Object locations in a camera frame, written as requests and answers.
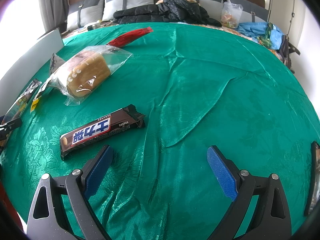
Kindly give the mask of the black yellow snack bar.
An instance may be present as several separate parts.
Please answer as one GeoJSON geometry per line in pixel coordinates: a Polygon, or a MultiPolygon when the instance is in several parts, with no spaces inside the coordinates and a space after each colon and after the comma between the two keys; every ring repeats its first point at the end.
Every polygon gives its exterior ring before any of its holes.
{"type": "Polygon", "coordinates": [[[11,120],[15,120],[19,118],[25,108],[27,107],[28,102],[31,100],[31,97],[35,93],[35,91],[40,87],[42,84],[41,81],[38,79],[33,79],[31,83],[26,87],[23,93],[17,98],[14,104],[9,108],[7,113],[4,115],[1,124],[6,124],[11,120]]]}

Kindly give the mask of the yellow tofu snack packet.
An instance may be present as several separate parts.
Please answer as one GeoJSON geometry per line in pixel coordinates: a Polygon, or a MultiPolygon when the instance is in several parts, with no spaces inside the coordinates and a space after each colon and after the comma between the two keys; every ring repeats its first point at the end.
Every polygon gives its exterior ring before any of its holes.
{"type": "Polygon", "coordinates": [[[37,94],[35,95],[31,107],[30,107],[30,112],[32,113],[33,111],[35,111],[37,105],[39,104],[40,98],[42,96],[42,94],[44,93],[44,91],[46,90],[46,88],[48,87],[48,84],[51,81],[51,77],[49,77],[39,88],[39,91],[37,92],[37,94]]]}

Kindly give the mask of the white triangular snack pouch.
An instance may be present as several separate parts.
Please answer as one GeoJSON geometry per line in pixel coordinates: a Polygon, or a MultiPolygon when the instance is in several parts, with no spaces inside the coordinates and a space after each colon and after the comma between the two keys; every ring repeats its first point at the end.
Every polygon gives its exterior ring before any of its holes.
{"type": "Polygon", "coordinates": [[[59,67],[61,67],[65,63],[65,60],[56,55],[52,54],[50,58],[49,72],[53,74],[59,67]]]}

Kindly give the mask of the bread loaf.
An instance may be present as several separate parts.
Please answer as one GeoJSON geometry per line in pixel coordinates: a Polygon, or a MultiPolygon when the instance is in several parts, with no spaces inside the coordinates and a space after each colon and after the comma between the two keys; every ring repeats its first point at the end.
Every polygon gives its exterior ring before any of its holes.
{"type": "Polygon", "coordinates": [[[66,105],[79,105],[131,56],[115,46],[88,46],[50,76],[49,87],[67,96],[66,105]]]}

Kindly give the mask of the brown snickers bar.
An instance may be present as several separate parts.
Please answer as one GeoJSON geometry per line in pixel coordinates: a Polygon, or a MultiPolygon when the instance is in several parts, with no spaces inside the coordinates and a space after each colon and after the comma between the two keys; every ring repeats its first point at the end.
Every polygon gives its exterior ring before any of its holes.
{"type": "Polygon", "coordinates": [[[122,133],[132,128],[142,128],[145,115],[132,104],[93,120],[60,137],[60,156],[66,156],[79,148],[122,133]]]}

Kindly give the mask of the red snack bar wrapper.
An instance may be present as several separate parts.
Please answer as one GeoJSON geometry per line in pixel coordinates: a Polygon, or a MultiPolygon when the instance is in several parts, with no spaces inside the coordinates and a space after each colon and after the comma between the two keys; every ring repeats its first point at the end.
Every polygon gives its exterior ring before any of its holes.
{"type": "Polygon", "coordinates": [[[149,33],[153,32],[153,29],[151,27],[147,28],[141,28],[129,31],[127,33],[124,33],[117,38],[113,39],[112,41],[108,42],[108,46],[114,46],[118,48],[123,48],[124,46],[132,43],[133,41],[143,37],[144,35],[147,35],[149,33]]]}

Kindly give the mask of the white cardboard box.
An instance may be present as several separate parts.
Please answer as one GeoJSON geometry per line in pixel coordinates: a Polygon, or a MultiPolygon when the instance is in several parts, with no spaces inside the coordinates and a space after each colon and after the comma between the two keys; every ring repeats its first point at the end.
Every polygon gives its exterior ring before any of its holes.
{"type": "Polygon", "coordinates": [[[35,73],[64,47],[60,30],[42,36],[1,78],[1,114],[7,111],[35,73]]]}

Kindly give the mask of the grey curtain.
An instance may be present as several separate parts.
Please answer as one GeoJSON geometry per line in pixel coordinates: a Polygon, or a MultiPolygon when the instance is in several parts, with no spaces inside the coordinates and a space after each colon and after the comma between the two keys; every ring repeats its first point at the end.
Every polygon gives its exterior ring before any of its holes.
{"type": "Polygon", "coordinates": [[[68,0],[39,0],[40,13],[46,32],[60,29],[63,33],[67,29],[68,0]]]}

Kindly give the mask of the grey cushion far left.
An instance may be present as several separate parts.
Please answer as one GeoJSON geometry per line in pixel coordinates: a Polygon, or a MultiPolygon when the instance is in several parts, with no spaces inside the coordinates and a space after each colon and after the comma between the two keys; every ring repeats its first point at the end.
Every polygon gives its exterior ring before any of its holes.
{"type": "Polygon", "coordinates": [[[69,6],[67,30],[73,31],[103,17],[104,0],[81,0],[69,6]]]}

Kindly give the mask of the green satin cloth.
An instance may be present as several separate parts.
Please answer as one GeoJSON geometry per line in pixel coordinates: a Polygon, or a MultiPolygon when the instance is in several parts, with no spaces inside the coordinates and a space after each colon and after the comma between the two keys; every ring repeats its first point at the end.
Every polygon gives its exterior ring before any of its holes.
{"type": "Polygon", "coordinates": [[[1,181],[27,218],[44,173],[69,174],[103,145],[111,168],[89,201],[113,239],[206,239],[228,209],[206,152],[216,145],[255,176],[276,173],[292,230],[304,222],[319,119],[295,76],[265,47],[224,31],[152,23],[132,56],[79,105],[58,90],[25,110],[1,155],[1,181]],[[60,156],[60,137],[128,105],[132,128],[60,156]]]}

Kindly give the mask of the blue clothes pile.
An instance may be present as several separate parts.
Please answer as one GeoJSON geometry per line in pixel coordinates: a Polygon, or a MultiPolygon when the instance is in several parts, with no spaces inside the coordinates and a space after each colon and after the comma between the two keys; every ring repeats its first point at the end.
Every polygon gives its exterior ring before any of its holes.
{"type": "Polygon", "coordinates": [[[284,33],[271,22],[245,22],[239,23],[235,29],[237,32],[247,37],[253,38],[256,42],[261,42],[268,49],[279,50],[282,44],[284,33]]]}

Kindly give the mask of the grey cushion far right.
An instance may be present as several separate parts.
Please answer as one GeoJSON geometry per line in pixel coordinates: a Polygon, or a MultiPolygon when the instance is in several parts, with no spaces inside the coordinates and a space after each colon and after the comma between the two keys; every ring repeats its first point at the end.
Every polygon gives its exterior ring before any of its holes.
{"type": "Polygon", "coordinates": [[[267,22],[268,10],[248,0],[227,0],[233,4],[240,4],[243,7],[239,23],[246,22],[267,22]]]}

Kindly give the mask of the clear plastic bag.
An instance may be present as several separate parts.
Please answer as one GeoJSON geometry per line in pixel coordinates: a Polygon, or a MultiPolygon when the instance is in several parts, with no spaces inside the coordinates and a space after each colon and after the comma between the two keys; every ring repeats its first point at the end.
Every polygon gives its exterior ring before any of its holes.
{"type": "Polygon", "coordinates": [[[224,2],[223,9],[221,12],[221,24],[227,28],[237,28],[240,22],[242,11],[242,5],[224,2]]]}

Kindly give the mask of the black puffer jacket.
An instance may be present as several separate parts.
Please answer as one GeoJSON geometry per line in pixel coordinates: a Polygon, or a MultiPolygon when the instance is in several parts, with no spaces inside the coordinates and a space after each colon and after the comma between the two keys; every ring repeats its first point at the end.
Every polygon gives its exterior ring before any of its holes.
{"type": "Polygon", "coordinates": [[[117,24],[164,22],[204,24],[221,27],[222,24],[208,15],[208,12],[196,2],[188,0],[163,0],[159,4],[141,5],[116,11],[113,22],[117,24]]]}

